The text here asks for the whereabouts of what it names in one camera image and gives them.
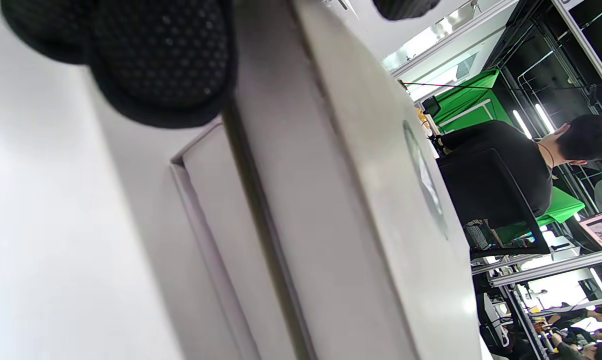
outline green backdrop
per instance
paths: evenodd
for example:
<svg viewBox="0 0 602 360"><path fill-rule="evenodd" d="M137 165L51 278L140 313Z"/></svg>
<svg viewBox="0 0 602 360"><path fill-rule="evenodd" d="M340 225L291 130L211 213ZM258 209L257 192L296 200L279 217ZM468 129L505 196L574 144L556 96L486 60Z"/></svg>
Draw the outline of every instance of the green backdrop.
<svg viewBox="0 0 602 360"><path fill-rule="evenodd" d="M498 70L483 71L472 79L463 82L461 86L491 88L494 86L499 74ZM505 121L509 124L512 123L507 112L500 104L499 99L491 89L453 88L436 98L441 105L441 111L435 117L435 123L438 125L445 123L457 114L469 110L474 105L480 104L487 99L490 102L486 104L486 107L495 119ZM480 108L457 118L448 125L442 126L441 130L448 133L490 120L488 113L483 108Z"/></svg>

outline man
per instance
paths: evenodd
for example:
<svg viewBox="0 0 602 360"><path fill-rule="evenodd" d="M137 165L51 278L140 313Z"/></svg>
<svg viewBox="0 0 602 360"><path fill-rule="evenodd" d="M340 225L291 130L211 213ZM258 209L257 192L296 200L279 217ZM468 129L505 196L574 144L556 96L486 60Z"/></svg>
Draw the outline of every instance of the man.
<svg viewBox="0 0 602 360"><path fill-rule="evenodd" d="M570 326L568 328L568 334L563 339L566 344L585 347L587 344L602 340L602 328L599 328L595 332L589 332L584 328Z"/></svg>
<svg viewBox="0 0 602 360"><path fill-rule="evenodd" d="M602 160L602 116L584 115L561 126L539 142L503 121L487 121L440 138L449 150L440 164L462 155L495 149L514 176L537 217L545 214L552 197L552 168Z"/></svg>
<svg viewBox="0 0 602 360"><path fill-rule="evenodd" d="M552 335L552 342L558 349L561 360L602 360L602 342L589 344L582 352L563 342L558 333Z"/></svg>
<svg viewBox="0 0 602 360"><path fill-rule="evenodd" d="M570 326L586 318L594 318L597 321L602 322L602 306L597 307L594 311L579 309L560 312L550 316L550 318L547 320L547 323L552 328L563 330L570 328Z"/></svg>

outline black shirt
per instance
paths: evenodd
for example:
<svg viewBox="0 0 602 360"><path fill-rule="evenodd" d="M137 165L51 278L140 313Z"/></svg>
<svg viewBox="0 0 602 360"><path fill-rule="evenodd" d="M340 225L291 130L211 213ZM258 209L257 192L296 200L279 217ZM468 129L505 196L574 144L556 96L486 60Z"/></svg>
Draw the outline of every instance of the black shirt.
<svg viewBox="0 0 602 360"><path fill-rule="evenodd" d="M568 335L563 339L566 344L576 344L578 346L586 346L595 342L592 334L584 328L569 326Z"/></svg>
<svg viewBox="0 0 602 360"><path fill-rule="evenodd" d="M555 323L552 324L553 328L558 328L559 330L567 329L575 323L582 321L587 317L587 309L579 309L572 310L566 312L559 312L557 315L561 315L561 318L558 319Z"/></svg>
<svg viewBox="0 0 602 360"><path fill-rule="evenodd" d="M536 217L550 207L552 200L552 169L538 145L520 130L504 121L487 121L441 136L443 145L451 150L445 161L495 149L512 173L518 187Z"/></svg>

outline black office chair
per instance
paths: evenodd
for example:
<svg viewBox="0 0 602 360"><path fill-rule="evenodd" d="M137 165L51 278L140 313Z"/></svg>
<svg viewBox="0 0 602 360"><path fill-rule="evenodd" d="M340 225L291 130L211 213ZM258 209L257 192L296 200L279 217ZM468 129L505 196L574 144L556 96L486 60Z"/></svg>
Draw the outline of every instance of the black office chair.
<svg viewBox="0 0 602 360"><path fill-rule="evenodd" d="M439 166L472 259L550 253L532 210L496 150L443 157Z"/></svg>

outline window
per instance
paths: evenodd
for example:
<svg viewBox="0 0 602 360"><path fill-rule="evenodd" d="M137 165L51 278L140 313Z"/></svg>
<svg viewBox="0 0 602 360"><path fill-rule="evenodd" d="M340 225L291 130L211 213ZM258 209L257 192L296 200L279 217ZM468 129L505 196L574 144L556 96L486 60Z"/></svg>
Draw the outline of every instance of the window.
<svg viewBox="0 0 602 360"><path fill-rule="evenodd" d="M431 27L423 30L394 53L385 57L382 61L383 67L387 71L392 72L418 55L426 52L436 45L438 41L449 36L472 20L474 18L474 8L472 2L467 2Z"/></svg>

